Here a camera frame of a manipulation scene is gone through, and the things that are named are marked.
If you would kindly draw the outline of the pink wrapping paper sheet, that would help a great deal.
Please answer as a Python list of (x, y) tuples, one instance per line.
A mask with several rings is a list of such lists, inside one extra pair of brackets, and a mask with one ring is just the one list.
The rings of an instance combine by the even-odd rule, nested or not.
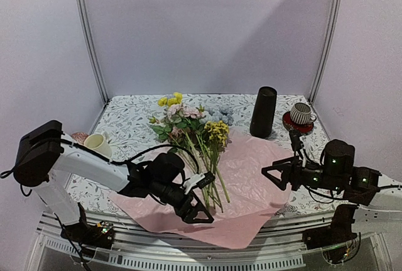
[(109, 199), (149, 232), (174, 233), (231, 250), (246, 248), (261, 227), (285, 206), (291, 193), (289, 188), (278, 189), (261, 169), (292, 154), (273, 141), (237, 130), (232, 130), (229, 138), (219, 169), (231, 202), (223, 202), (223, 213), (219, 209), (212, 211), (212, 224), (186, 224), (172, 207), (162, 206), (150, 197), (128, 198), (112, 192)]

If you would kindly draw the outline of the flower bouquet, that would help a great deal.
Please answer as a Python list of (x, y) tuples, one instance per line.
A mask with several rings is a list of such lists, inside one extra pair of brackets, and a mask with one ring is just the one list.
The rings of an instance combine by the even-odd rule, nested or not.
[(192, 106), (183, 101), (179, 92), (159, 98), (158, 105), (163, 108), (163, 116), (149, 119), (158, 140), (169, 143), (174, 150), (188, 150), (195, 157), (193, 173), (210, 172), (215, 176), (215, 181), (202, 189), (202, 196), (207, 208), (219, 209), (223, 213), (222, 200), (230, 203), (231, 199), (219, 162), (230, 143), (233, 109), (229, 106)]

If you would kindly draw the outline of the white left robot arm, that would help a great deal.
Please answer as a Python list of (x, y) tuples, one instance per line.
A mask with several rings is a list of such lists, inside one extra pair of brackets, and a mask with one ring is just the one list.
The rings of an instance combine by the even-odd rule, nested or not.
[(183, 160), (172, 152), (160, 153), (152, 160), (135, 163), (133, 158), (113, 161), (80, 145), (62, 131), (62, 124), (51, 120), (25, 134), (19, 141), (13, 177), (35, 191), (80, 242), (94, 233), (84, 221), (84, 212), (56, 180), (59, 170), (96, 181), (119, 195), (158, 199), (174, 208), (187, 224), (210, 224), (213, 217), (194, 192), (214, 181), (211, 173), (186, 178)]

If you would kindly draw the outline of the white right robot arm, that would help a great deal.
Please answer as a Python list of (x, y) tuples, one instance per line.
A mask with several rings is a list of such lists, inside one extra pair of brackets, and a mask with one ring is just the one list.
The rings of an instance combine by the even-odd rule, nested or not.
[(299, 136), (291, 136), (293, 155), (277, 160), (261, 173), (278, 189), (304, 187), (318, 202), (339, 202), (380, 211), (401, 211), (401, 184), (381, 185), (382, 173), (354, 165), (355, 147), (341, 140), (329, 141), (318, 162), (312, 160)]

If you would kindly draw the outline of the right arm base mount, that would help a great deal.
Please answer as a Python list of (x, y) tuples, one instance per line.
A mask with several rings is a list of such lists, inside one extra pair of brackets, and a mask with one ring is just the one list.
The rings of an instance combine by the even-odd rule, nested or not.
[(326, 226), (305, 230), (302, 241), (308, 250), (323, 249), (324, 260), (331, 265), (342, 265), (352, 260), (360, 250), (361, 234), (352, 232), (355, 204), (339, 205)]

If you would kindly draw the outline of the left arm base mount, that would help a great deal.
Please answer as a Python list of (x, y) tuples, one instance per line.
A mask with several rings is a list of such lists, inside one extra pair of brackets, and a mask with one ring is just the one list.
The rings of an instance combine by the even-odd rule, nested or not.
[(87, 222), (85, 209), (80, 203), (79, 221), (71, 225), (61, 225), (60, 236), (66, 240), (76, 242), (79, 245), (93, 246), (95, 248), (104, 248), (110, 250), (114, 243), (115, 231), (112, 223), (101, 221), (95, 225)]

